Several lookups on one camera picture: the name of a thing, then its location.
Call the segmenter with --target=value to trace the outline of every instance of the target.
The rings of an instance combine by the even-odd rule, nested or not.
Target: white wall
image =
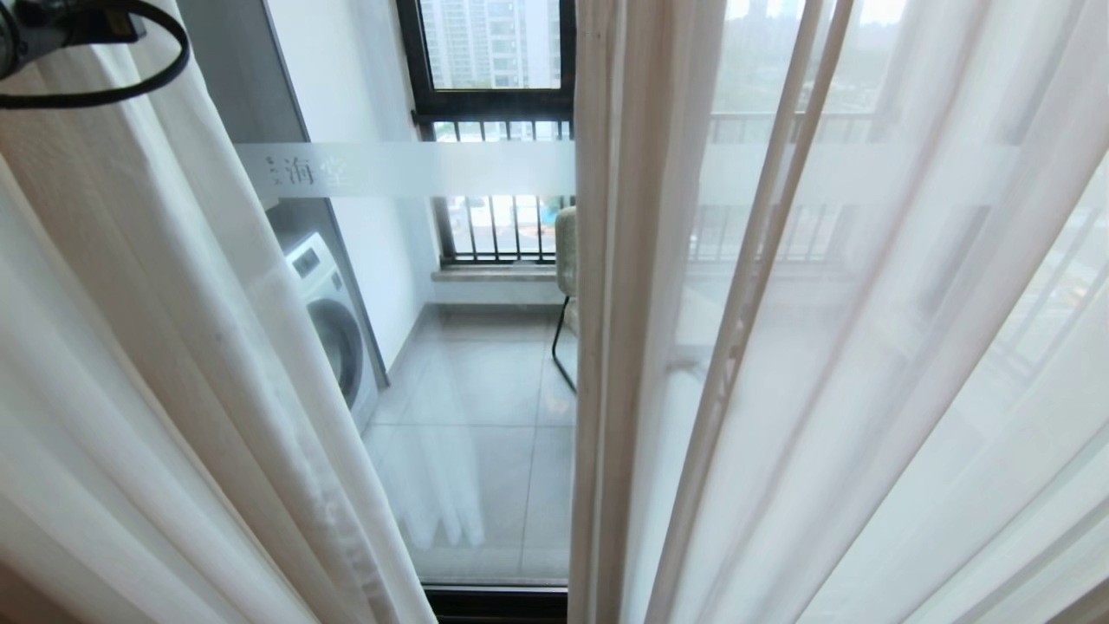
[[[268,0],[313,141],[415,141],[391,0]],[[431,296],[437,250],[426,201],[333,198],[386,368]]]

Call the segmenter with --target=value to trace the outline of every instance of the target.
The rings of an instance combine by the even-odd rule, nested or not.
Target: chair leg
[[[566,300],[562,301],[562,310],[558,316],[558,327],[554,328],[554,342],[551,344],[551,358],[554,360],[554,366],[558,367],[558,372],[562,374],[562,379],[566,380],[567,386],[569,386],[570,390],[572,390],[573,393],[577,395],[578,387],[573,385],[573,380],[570,379],[570,374],[566,372],[566,367],[562,366],[562,362],[559,362],[558,351],[557,351],[558,337],[561,336],[562,325],[566,323],[566,306],[569,304],[570,304],[570,297],[568,296],[566,297]]]

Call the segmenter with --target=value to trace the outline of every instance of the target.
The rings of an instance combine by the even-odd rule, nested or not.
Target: white sheer curtain
[[[152,28],[6,88],[133,83],[174,52]],[[22,601],[0,616],[433,622],[195,64],[6,113],[0,153],[0,581]]]
[[[1035,623],[1109,576],[1107,40],[580,4],[571,621]]]

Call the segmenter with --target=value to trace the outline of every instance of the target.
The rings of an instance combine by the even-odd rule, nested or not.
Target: black window frame
[[[411,82],[413,121],[531,121],[573,116],[574,58],[578,41],[573,0],[559,0],[558,89],[450,89],[431,81],[419,0],[397,0],[400,35]]]

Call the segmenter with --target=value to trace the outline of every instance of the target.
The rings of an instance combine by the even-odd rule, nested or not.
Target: high-rise building
[[[436,89],[558,89],[558,0],[420,0]]]

